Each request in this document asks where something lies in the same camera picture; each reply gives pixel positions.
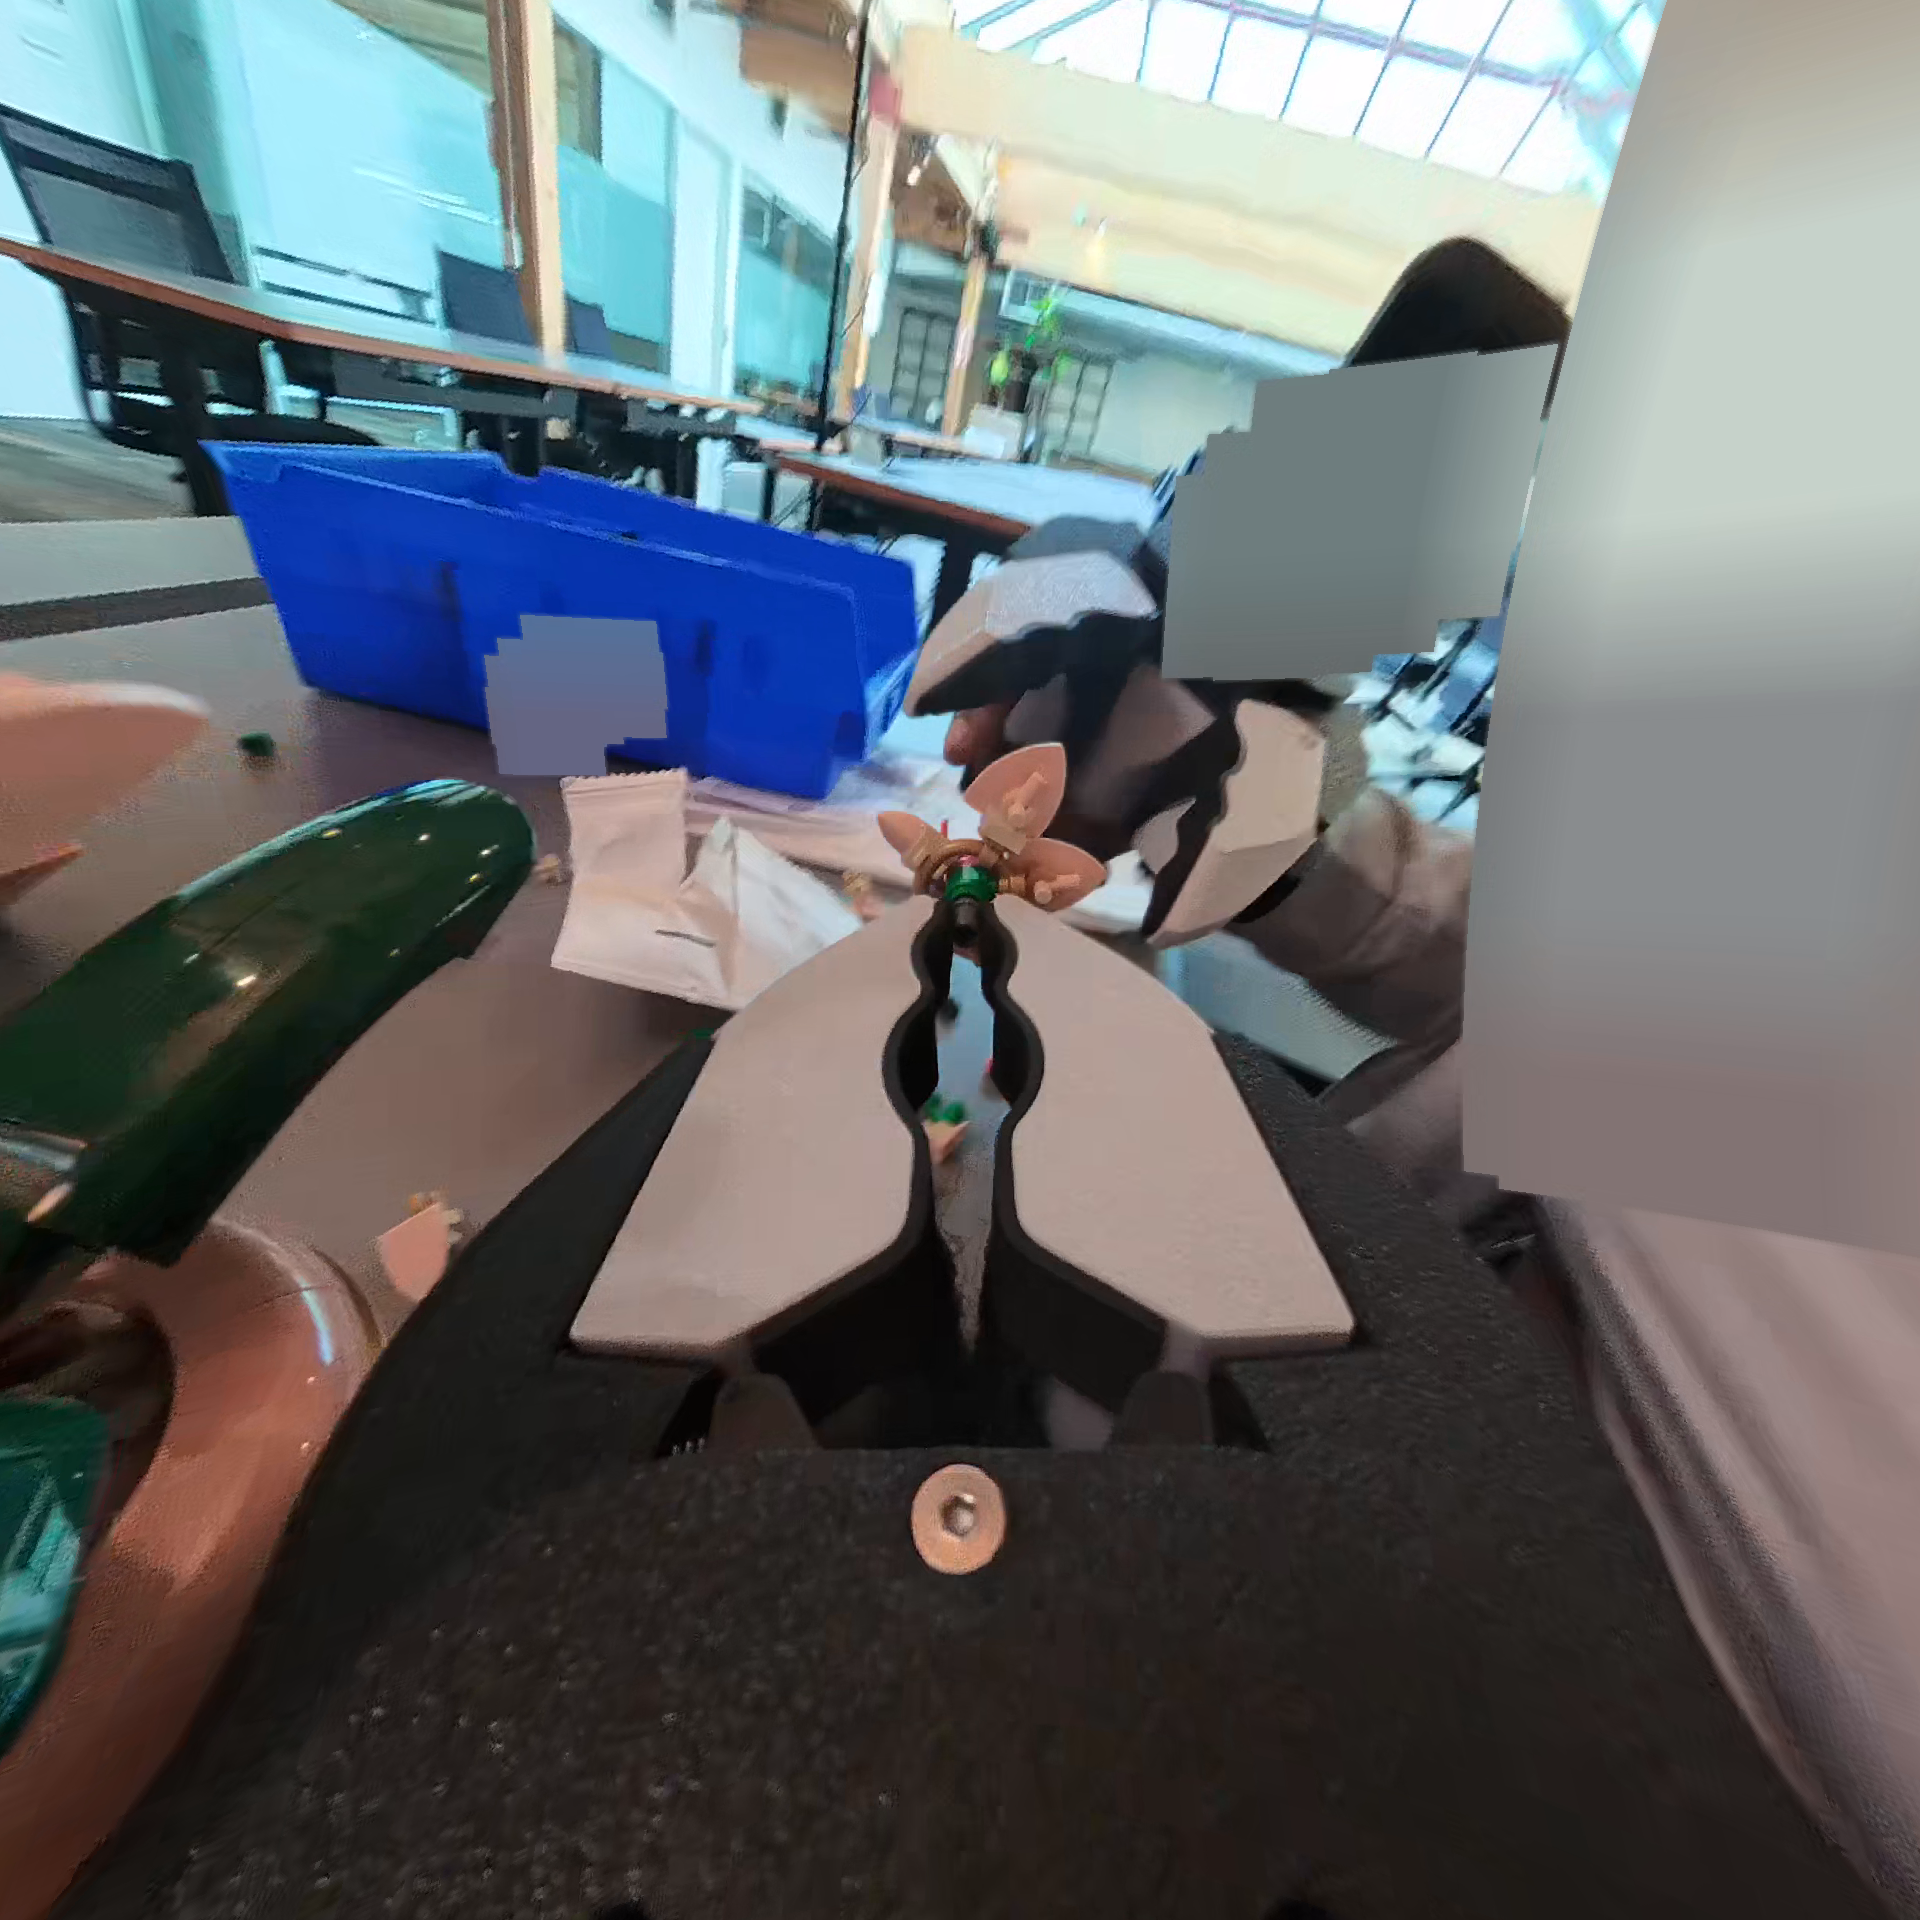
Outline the person's right forearm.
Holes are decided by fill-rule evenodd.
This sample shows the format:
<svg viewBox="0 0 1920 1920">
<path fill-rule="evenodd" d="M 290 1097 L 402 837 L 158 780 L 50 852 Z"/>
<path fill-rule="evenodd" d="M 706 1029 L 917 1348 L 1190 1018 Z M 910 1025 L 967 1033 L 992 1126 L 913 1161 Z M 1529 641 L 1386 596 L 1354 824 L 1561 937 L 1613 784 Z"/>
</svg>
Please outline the person's right forearm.
<svg viewBox="0 0 1920 1920">
<path fill-rule="evenodd" d="M 1472 838 L 1367 784 L 1231 931 L 1407 1050 L 1459 1043 Z"/>
</svg>

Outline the hanging green plant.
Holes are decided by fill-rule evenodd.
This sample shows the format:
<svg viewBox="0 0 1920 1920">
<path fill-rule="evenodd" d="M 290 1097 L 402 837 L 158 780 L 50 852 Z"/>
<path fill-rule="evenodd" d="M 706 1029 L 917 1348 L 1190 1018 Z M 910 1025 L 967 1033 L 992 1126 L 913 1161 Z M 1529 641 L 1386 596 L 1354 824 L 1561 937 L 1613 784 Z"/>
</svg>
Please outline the hanging green plant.
<svg viewBox="0 0 1920 1920">
<path fill-rule="evenodd" d="M 1066 338 L 1066 288 L 1057 281 L 1015 315 L 991 355 L 984 402 L 1010 417 L 1046 412 Z"/>
</svg>

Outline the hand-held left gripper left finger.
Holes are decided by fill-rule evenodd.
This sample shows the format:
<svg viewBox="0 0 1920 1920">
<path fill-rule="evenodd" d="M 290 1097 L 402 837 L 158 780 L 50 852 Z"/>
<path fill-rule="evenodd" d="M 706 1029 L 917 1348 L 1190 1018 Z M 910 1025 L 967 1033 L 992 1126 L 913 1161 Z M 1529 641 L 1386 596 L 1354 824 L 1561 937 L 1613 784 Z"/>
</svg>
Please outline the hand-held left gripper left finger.
<svg viewBox="0 0 1920 1920">
<path fill-rule="evenodd" d="M 890 907 L 717 1033 L 571 1318 L 583 1356 L 701 1371 L 714 1444 L 977 1438 L 921 1120 L 946 921 Z"/>
</svg>

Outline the person's right hand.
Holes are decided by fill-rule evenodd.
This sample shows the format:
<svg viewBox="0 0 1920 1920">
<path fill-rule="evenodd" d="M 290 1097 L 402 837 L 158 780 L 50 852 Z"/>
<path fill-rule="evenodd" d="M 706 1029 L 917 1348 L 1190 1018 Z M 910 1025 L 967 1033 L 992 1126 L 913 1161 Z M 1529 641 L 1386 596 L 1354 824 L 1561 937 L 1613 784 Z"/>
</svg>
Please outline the person's right hand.
<svg viewBox="0 0 1920 1920">
<path fill-rule="evenodd" d="M 1033 747 L 1061 742 L 1061 718 L 1051 697 L 1029 692 L 1018 701 L 979 707 L 951 718 L 944 757 L 962 787 L 977 782 L 998 762 Z"/>
</svg>

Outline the black mesh office chair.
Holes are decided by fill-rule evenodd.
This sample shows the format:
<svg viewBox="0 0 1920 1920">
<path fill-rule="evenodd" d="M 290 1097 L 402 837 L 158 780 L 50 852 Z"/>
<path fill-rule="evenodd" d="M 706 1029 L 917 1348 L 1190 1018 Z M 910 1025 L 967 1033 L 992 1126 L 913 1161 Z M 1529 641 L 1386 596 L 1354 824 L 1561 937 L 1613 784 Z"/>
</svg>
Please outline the black mesh office chair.
<svg viewBox="0 0 1920 1920">
<path fill-rule="evenodd" d="M 133 273 L 239 286 L 184 161 L 63 129 L 8 105 L 6 158 L 45 249 Z M 63 280 L 88 419 L 120 448 L 174 453 L 176 402 L 195 394 L 217 441 L 373 445 L 328 417 L 270 417 L 263 340 L 199 310 L 158 305 L 99 281 Z"/>
</svg>

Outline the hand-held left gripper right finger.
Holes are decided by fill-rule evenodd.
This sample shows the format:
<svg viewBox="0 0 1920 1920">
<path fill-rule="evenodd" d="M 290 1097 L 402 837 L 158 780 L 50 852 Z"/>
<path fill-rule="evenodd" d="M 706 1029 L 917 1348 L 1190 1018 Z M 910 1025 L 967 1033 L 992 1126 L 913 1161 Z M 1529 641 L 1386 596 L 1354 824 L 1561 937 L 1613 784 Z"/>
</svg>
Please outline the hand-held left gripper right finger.
<svg viewBox="0 0 1920 1920">
<path fill-rule="evenodd" d="M 1026 901 L 981 936 L 999 1125 L 981 1334 L 1049 1444 L 1105 1444 L 1151 1376 L 1347 1350 L 1328 1258 L 1208 1022 Z"/>
</svg>

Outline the small brick orchid flower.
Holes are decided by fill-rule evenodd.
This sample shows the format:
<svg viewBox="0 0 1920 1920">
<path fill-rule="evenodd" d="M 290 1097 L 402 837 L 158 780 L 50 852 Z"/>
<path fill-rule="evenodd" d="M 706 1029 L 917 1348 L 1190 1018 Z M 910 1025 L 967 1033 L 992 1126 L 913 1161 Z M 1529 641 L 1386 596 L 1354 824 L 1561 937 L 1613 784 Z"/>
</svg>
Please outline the small brick orchid flower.
<svg viewBox="0 0 1920 1920">
<path fill-rule="evenodd" d="M 1069 755 L 1057 740 L 998 757 L 965 789 L 974 835 L 951 835 L 905 809 L 885 809 L 879 829 L 913 875 L 913 891 L 946 912 L 951 945 L 977 949 L 998 929 L 995 906 L 1009 896 L 1064 915 L 1107 883 L 1091 852 L 1049 837 L 1066 798 Z"/>
</svg>

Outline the long wooden-top desk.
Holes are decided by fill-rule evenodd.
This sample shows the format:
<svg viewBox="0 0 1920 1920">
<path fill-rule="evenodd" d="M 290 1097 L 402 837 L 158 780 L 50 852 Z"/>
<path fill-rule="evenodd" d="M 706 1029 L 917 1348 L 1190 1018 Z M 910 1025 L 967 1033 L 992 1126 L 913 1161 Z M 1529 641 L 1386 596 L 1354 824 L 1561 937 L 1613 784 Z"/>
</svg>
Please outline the long wooden-top desk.
<svg viewBox="0 0 1920 1920">
<path fill-rule="evenodd" d="M 491 417 L 504 427 L 504 465 L 531 476 L 544 467 L 547 426 L 574 421 L 585 396 L 617 413 L 625 434 L 672 445 L 675 481 L 696 476 L 701 441 L 744 441 L 761 404 L 721 394 L 679 390 L 625 364 L 539 347 L 494 342 L 389 315 L 351 328 L 338 315 L 290 294 L 239 284 L 143 270 L 8 237 L 6 259 L 81 300 L 104 322 L 144 328 L 158 350 L 160 386 L 169 400 L 163 453 L 179 462 L 195 514 L 229 514 L 225 481 L 205 441 L 219 437 L 208 419 L 206 350 L 233 340 L 261 350 L 297 347 L 320 360 L 322 390 L 346 397 L 411 404 L 463 419 Z"/>
</svg>

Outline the brick orchid model in pot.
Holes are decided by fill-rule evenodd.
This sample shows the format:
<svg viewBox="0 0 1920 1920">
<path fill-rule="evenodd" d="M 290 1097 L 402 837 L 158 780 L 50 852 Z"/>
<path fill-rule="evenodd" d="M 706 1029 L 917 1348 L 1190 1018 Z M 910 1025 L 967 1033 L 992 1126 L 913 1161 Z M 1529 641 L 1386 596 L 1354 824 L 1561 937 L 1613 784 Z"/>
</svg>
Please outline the brick orchid model in pot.
<svg viewBox="0 0 1920 1920">
<path fill-rule="evenodd" d="M 533 866 L 513 800 L 408 784 L 6 1016 L 6 1915 L 50 1915 L 186 1740 L 382 1346 L 334 1261 L 225 1201 Z"/>
</svg>

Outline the printed white paper sheet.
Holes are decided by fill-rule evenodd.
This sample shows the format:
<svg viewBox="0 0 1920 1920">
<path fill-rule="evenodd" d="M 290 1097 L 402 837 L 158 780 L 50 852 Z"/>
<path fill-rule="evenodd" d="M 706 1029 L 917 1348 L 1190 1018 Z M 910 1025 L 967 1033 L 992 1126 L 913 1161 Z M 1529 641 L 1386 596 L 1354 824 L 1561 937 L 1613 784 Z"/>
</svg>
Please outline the printed white paper sheet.
<svg viewBox="0 0 1920 1920">
<path fill-rule="evenodd" d="M 709 777 L 686 784 L 686 821 L 696 832 L 730 821 L 798 866 L 905 885 L 905 865 L 880 832 L 885 811 L 946 826 L 961 837 L 977 829 L 958 771 L 921 753 L 880 750 L 877 760 L 849 768 L 825 800 L 798 800 Z"/>
</svg>

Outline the black pole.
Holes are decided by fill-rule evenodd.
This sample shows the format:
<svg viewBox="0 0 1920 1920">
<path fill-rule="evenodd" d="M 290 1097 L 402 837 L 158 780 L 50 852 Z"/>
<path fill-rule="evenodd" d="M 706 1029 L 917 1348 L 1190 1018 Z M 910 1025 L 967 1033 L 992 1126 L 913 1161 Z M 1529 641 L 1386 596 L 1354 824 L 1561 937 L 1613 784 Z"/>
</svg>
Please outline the black pole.
<svg viewBox="0 0 1920 1920">
<path fill-rule="evenodd" d="M 832 427 L 832 394 L 835 394 L 835 376 L 841 365 L 845 352 L 845 336 L 849 322 L 849 302 L 850 302 L 850 286 L 853 286 L 853 251 L 856 251 L 856 188 L 857 188 L 857 172 L 867 158 L 867 132 L 870 132 L 870 98 L 872 98 L 872 80 L 873 80 L 873 9 L 877 3 L 859 3 L 856 9 L 856 36 L 853 36 L 853 89 L 850 89 L 850 113 L 849 113 L 849 139 L 847 139 L 847 162 L 845 162 L 845 179 L 841 179 L 841 200 L 838 210 L 838 229 L 835 229 L 835 245 L 832 245 L 832 280 L 830 280 L 830 305 L 827 305 L 827 321 L 823 334 L 823 364 L 821 364 L 821 379 L 819 390 L 815 397 L 811 409 L 811 451 L 825 453 L 835 427 Z"/>
</svg>

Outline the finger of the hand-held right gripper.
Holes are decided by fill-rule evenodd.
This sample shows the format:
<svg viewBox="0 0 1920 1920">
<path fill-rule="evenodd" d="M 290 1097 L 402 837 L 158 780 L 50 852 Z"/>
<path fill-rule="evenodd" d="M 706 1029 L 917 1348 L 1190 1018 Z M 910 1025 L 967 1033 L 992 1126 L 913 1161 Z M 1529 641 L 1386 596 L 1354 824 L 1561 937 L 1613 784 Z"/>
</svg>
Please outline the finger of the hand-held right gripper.
<svg viewBox="0 0 1920 1920">
<path fill-rule="evenodd" d="M 1205 940 L 1281 886 L 1321 832 L 1326 768 L 1323 729 L 1275 705 L 1234 705 L 1179 747 L 1144 798 L 1144 940 Z"/>
<path fill-rule="evenodd" d="M 1131 562 L 1105 549 L 998 565 L 943 612 L 904 696 L 910 715 L 1009 705 L 1099 654 L 1115 638 L 1136 652 L 1160 621 Z"/>
</svg>

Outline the white paper bag black dash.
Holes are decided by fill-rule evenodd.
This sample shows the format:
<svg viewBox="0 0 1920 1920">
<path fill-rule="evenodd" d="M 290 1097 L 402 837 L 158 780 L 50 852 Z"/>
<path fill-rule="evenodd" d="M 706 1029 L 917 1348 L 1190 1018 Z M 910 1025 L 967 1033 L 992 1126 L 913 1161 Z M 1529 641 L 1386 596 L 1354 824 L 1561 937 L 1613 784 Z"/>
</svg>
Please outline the white paper bag black dash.
<svg viewBox="0 0 1920 1920">
<path fill-rule="evenodd" d="M 683 771 L 569 777 L 568 906 L 552 966 L 625 989 L 734 1012 L 737 835 L 689 832 Z"/>
</svg>

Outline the blue plastic bin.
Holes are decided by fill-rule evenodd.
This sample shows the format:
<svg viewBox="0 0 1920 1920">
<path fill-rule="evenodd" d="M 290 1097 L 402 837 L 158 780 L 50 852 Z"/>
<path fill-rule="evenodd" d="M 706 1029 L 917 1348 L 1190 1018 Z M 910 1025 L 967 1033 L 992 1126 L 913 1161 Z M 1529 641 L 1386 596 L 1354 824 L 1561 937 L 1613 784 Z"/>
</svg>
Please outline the blue plastic bin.
<svg viewBox="0 0 1920 1920">
<path fill-rule="evenodd" d="M 489 665 L 578 768 L 823 800 L 895 725 L 921 648 L 910 566 L 497 456 L 206 441 L 303 683 L 491 731 Z"/>
</svg>

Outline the blue office chair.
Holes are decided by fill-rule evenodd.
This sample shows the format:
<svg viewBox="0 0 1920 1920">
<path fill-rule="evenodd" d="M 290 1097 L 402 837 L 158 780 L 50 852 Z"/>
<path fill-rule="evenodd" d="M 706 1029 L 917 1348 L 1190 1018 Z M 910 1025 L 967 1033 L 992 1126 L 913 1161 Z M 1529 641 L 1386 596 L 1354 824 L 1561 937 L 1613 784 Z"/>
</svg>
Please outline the blue office chair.
<svg viewBox="0 0 1920 1920">
<path fill-rule="evenodd" d="M 440 249 L 437 276 L 445 330 L 499 346 L 538 346 L 517 273 Z"/>
</svg>

